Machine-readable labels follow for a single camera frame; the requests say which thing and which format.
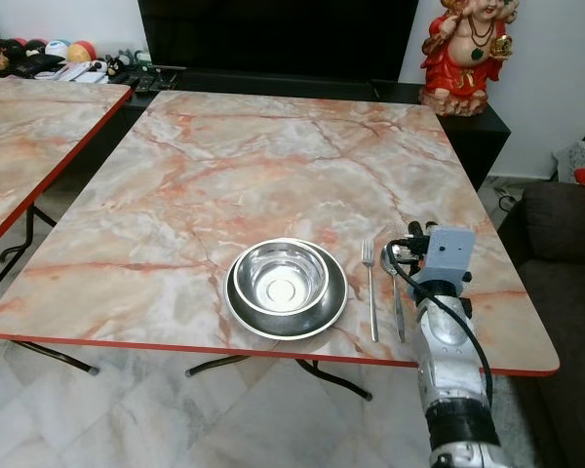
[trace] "stainless steel bowl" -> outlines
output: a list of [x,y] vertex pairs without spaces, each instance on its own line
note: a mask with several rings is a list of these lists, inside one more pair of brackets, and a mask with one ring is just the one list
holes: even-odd
[[293,315],[314,307],[328,289],[323,258],[296,239],[261,242],[241,254],[233,270],[237,295],[256,312]]
[[314,249],[325,262],[330,280],[321,300],[313,307],[296,314],[262,314],[255,311],[237,294],[233,281],[236,262],[227,272],[225,301],[234,317],[247,330],[267,338],[293,340],[320,333],[330,327],[344,311],[347,303],[347,279],[342,267],[329,253],[314,244],[302,242]]

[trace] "pink marble pattern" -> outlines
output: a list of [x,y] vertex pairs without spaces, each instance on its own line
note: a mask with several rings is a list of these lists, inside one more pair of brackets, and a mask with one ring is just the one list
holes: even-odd
[[127,86],[0,79],[0,229],[128,92]]
[[[413,366],[415,310],[397,336],[392,281],[374,277],[371,341],[361,241],[434,219],[477,233],[477,334],[498,372],[559,360],[436,116],[425,107],[163,92],[136,122],[0,302],[0,337]],[[283,342],[246,331],[222,297],[244,248],[320,244],[352,298],[328,331]]]

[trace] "stainless steel plate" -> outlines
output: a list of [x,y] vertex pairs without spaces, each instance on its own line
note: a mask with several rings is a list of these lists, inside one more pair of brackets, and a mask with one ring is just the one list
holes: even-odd
[[312,247],[325,261],[329,271],[328,288],[321,300],[313,307],[293,315],[267,315],[253,310],[236,293],[232,272],[238,259],[232,264],[225,279],[225,301],[232,315],[250,332],[273,339],[302,339],[320,333],[331,326],[344,311],[347,303],[348,284],[338,262],[321,247],[301,241]]

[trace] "black cable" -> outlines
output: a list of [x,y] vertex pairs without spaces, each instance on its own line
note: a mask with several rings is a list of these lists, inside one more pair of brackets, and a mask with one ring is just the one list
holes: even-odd
[[[509,203],[511,203],[511,207],[509,207],[508,209],[503,208],[503,200],[509,200]],[[518,203],[518,201],[512,197],[511,195],[503,195],[502,197],[500,197],[498,199],[498,208],[500,208],[503,212],[505,213],[509,213],[511,211],[511,209],[513,208],[514,205],[516,205],[516,203]]]
[[399,263],[397,262],[397,259],[394,256],[394,253],[392,252],[392,248],[394,246],[397,246],[397,245],[398,245],[397,241],[390,241],[388,243],[388,245],[386,246],[386,251],[388,252],[388,257],[390,258],[390,263],[392,263],[392,266],[394,267],[394,269],[397,271],[397,273],[399,273],[399,276],[401,276],[404,280],[406,280],[406,282],[410,286],[412,286],[420,295],[431,300],[434,304],[436,304],[438,307],[440,307],[442,310],[444,310],[447,314],[449,314],[450,317],[461,327],[461,329],[464,330],[464,332],[468,336],[468,339],[470,339],[470,342],[475,347],[475,351],[477,351],[477,355],[479,356],[479,360],[481,361],[481,365],[484,368],[484,374],[486,376],[486,395],[487,395],[487,400],[489,402],[489,407],[491,408],[491,398],[492,398],[492,390],[493,390],[492,389],[492,380],[491,380],[491,370],[489,368],[488,358],[486,357],[486,353],[484,352],[483,348],[481,347],[479,340],[477,339],[475,334],[472,333],[472,331],[468,327],[468,324],[466,324],[466,322],[461,317],[459,317],[459,315],[457,315],[457,313],[454,310],[452,310],[446,304],[441,302],[437,297],[435,297],[430,292],[428,292],[426,289],[424,289],[422,286],[420,286],[418,283],[416,283],[415,280],[413,280],[411,278],[411,276],[408,275],[408,273],[406,273],[403,268],[401,268],[401,265],[399,265]]
[[379,91],[377,90],[377,87],[374,84],[374,82],[372,80],[368,80],[368,83],[370,85],[370,88],[372,89],[372,94],[374,95],[374,100],[376,102],[381,102],[381,97],[379,95]]

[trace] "television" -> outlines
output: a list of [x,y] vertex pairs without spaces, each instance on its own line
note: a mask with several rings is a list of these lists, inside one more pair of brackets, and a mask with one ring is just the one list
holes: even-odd
[[138,0],[152,62],[399,78],[418,0]]

